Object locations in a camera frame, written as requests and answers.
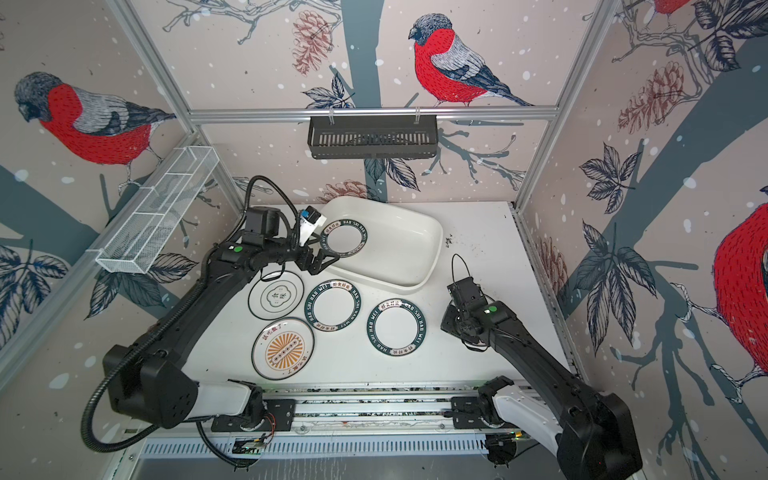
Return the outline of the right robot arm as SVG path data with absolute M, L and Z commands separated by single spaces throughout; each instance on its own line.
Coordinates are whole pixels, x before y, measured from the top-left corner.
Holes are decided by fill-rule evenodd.
M 452 412 L 454 425 L 512 424 L 552 453 L 568 479 L 628 479 L 642 468 L 630 409 L 561 365 L 500 301 L 449 304 L 441 328 L 472 351 L 492 348 L 532 387 L 497 376 L 477 390 L 470 410 Z

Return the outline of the white black line plate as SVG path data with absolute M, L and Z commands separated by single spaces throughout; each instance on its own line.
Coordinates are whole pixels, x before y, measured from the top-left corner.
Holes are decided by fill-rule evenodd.
M 258 278 L 248 294 L 250 313 L 263 321 L 287 317 L 304 298 L 304 282 L 292 271 L 272 271 Z

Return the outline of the white plastic bin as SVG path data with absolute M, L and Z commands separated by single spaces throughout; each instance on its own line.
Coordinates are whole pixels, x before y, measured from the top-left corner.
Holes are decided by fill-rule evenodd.
M 320 208 L 327 222 L 351 218 L 368 232 L 365 247 L 328 270 L 354 283 L 397 294 L 425 286 L 440 255 L 443 227 L 435 218 L 391 204 L 338 197 Z

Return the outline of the orange sunburst plate left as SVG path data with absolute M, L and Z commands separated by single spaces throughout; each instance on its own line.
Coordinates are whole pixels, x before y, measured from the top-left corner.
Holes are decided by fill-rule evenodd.
M 315 349 L 315 335 L 303 320 L 285 318 L 268 324 L 251 349 L 251 363 L 264 379 L 282 381 L 300 372 Z

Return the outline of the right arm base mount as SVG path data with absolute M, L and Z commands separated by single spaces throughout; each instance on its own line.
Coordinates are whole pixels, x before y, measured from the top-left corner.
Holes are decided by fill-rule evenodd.
M 442 412 L 454 429 L 511 429 L 515 424 L 501 419 L 487 395 L 452 397 L 450 408 Z

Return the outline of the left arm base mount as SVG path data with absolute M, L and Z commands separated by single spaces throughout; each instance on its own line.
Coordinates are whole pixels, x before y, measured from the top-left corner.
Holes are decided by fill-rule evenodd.
M 253 411 L 213 419 L 216 433 L 287 432 L 291 430 L 297 402 L 293 399 L 267 399 Z

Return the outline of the white mesh wall shelf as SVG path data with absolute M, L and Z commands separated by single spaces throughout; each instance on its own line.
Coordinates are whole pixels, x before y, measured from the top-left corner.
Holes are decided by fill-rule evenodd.
M 210 146 L 175 149 L 159 179 L 139 190 L 138 205 L 100 249 L 96 263 L 109 273 L 148 273 L 218 163 Z

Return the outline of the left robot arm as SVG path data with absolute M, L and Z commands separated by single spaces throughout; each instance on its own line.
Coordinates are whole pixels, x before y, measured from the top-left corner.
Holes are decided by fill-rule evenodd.
M 293 262 L 317 275 L 339 259 L 286 239 L 215 246 L 202 263 L 201 278 L 165 317 L 133 344 L 116 345 L 105 355 L 105 390 L 112 410 L 164 429 L 243 413 L 252 386 L 225 377 L 199 381 L 183 371 L 196 343 L 234 295 L 268 265 Z

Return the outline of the green rim plate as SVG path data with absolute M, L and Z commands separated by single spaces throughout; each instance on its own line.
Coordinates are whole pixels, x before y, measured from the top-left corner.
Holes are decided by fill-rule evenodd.
M 391 298 L 377 304 L 366 322 L 370 344 L 389 357 L 414 353 L 424 343 L 427 323 L 421 309 L 413 302 Z
M 320 332 L 337 332 L 350 326 L 362 307 L 359 290 L 350 282 L 331 279 L 321 282 L 308 294 L 305 319 Z
M 367 240 L 365 226 L 351 218 L 329 223 L 320 234 L 320 246 L 340 258 L 356 255 L 365 247 Z

